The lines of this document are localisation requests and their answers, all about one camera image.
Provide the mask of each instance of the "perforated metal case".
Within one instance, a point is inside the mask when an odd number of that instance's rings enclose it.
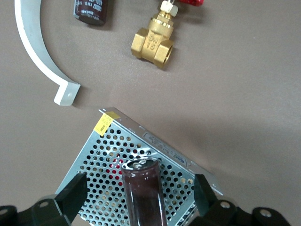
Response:
[[[212,189],[222,195],[211,173],[122,112],[116,108],[99,111],[114,112],[120,117],[112,122],[103,137],[95,131],[91,133],[56,192],[59,193],[78,172],[86,172],[88,197],[79,214],[91,225],[129,225],[120,167],[126,161],[145,156],[160,161],[168,225],[185,225],[196,213],[194,174],[204,174]]]

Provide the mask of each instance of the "curved metal strip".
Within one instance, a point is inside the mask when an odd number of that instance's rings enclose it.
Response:
[[[60,86],[54,102],[61,106],[70,106],[80,84],[61,72],[47,52],[40,26],[40,8],[41,0],[15,0],[18,31],[27,53],[36,66]]]

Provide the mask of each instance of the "perforated metal panel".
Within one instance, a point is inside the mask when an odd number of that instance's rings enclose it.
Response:
[[[103,137],[92,132],[57,192],[76,173],[86,172],[88,197],[80,216],[95,226],[128,226],[121,164],[145,156],[160,161],[168,224],[184,225],[196,211],[193,172],[151,147],[118,121],[111,124]]]

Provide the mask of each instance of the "red component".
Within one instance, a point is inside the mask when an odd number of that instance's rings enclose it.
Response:
[[[204,0],[180,0],[180,2],[191,4],[193,6],[201,6]]]

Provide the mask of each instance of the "metal clamp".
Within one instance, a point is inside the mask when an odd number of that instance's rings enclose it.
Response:
[[[15,0],[15,15],[23,45],[36,66],[60,87],[54,102],[72,105],[80,84],[69,79],[53,62],[42,37],[40,26],[41,0]]]

